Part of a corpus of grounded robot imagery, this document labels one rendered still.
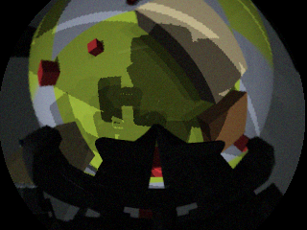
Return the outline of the red cylinder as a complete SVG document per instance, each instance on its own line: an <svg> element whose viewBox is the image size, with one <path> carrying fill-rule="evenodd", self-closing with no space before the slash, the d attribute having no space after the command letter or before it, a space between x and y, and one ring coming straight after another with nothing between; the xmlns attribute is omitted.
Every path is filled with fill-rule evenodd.
<svg viewBox="0 0 307 230"><path fill-rule="evenodd" d="M135 0L127 0L128 5L134 5L133 3L135 3Z"/></svg>

